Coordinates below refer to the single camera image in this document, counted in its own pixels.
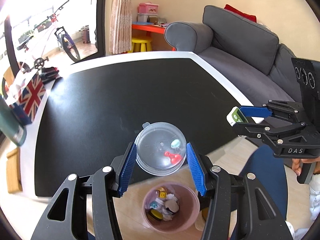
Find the person right hand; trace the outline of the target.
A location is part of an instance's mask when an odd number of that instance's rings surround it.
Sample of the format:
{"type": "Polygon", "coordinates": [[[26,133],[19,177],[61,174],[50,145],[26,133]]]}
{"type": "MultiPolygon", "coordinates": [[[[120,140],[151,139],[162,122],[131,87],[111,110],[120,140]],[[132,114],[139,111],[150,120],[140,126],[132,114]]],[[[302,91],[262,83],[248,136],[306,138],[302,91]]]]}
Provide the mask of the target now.
{"type": "Polygon", "coordinates": [[[292,170],[297,176],[300,176],[302,172],[303,164],[316,163],[316,166],[313,170],[313,174],[320,174],[320,157],[315,159],[292,159],[292,170]]]}

